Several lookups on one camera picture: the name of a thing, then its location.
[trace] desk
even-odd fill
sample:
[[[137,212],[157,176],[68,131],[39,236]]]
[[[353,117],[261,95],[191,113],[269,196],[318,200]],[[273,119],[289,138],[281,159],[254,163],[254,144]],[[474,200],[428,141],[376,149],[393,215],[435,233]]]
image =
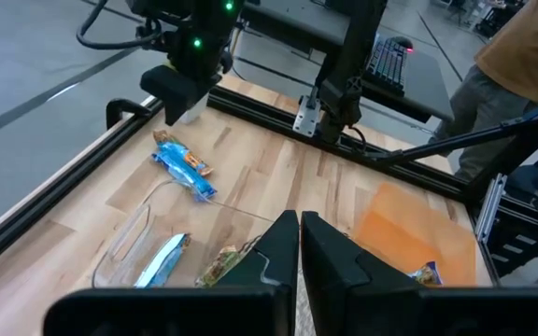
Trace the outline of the desk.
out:
[[[291,113],[297,110],[291,98],[237,78],[226,77],[220,85]],[[163,117],[160,113],[146,124],[0,256],[0,335],[38,334],[41,319],[54,301],[90,285],[92,271],[120,225],[154,186],[168,178],[150,158],[156,148],[152,131],[167,128]],[[373,144],[409,147],[370,129],[361,130]],[[215,167],[210,180],[219,191],[216,202],[259,217],[275,219],[284,209],[296,209],[299,215],[314,210],[340,231],[350,231],[376,187],[387,181],[472,230],[460,203],[210,108],[190,125],[177,124],[171,133]],[[450,170],[442,157],[424,162]],[[246,241],[266,228],[251,226],[243,231],[219,223],[208,230],[218,231],[221,241],[230,243]],[[478,249],[476,254],[477,283],[489,286]]]
[[[253,29],[272,38],[325,52],[344,44],[350,21],[349,17],[309,0],[262,0],[258,6],[246,2],[242,17],[250,21]],[[368,83],[363,95],[422,122],[427,122],[431,116],[453,121],[439,63],[418,50],[409,54],[407,61],[403,98]]]

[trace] candy bar wrapper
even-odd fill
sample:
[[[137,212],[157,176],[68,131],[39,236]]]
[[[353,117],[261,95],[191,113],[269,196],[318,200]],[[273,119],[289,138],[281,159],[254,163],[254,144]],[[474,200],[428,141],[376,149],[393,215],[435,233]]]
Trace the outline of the candy bar wrapper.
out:
[[[223,247],[213,262],[206,268],[203,275],[196,279],[195,285],[203,288],[213,287],[241,258],[242,254],[235,246]]]
[[[191,238],[187,233],[176,234],[168,240],[140,274],[134,287],[163,287],[190,242]]]
[[[177,140],[176,137],[167,133],[167,131],[154,131],[153,138],[159,147],[159,150],[174,151],[190,167],[194,168],[201,176],[211,174],[213,168],[204,163],[198,156],[194,155],[186,145]]]
[[[178,183],[195,189],[194,198],[197,201],[208,200],[217,193],[211,184],[186,164],[176,152],[160,148],[159,153],[153,154],[153,159],[161,163]]]
[[[417,280],[422,285],[442,285],[441,277],[437,272],[435,261],[427,262],[420,270],[409,273],[408,276]]]

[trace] person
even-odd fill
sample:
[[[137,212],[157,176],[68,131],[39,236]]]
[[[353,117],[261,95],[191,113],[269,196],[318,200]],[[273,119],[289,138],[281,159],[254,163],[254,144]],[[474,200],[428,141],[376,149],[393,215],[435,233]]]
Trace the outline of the person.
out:
[[[454,121],[442,121],[430,143],[499,125],[538,106],[538,0],[530,0],[474,60],[450,99]],[[456,176],[471,180],[510,141],[465,148]]]

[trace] orange shirt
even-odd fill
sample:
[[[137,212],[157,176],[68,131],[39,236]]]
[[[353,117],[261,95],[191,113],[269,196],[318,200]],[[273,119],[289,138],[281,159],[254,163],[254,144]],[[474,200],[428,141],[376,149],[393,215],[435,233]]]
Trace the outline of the orange shirt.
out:
[[[538,103],[538,0],[530,0],[474,60],[495,82]]]

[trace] orange cloth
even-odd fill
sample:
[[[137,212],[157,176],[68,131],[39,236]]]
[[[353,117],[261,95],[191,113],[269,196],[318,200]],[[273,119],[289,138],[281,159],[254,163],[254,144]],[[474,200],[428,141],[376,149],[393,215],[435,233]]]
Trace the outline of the orange cloth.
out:
[[[444,286],[476,286],[474,234],[394,185],[379,187],[352,240],[404,273],[435,261]]]
[[[505,89],[538,103],[538,0],[529,0],[474,60]]]

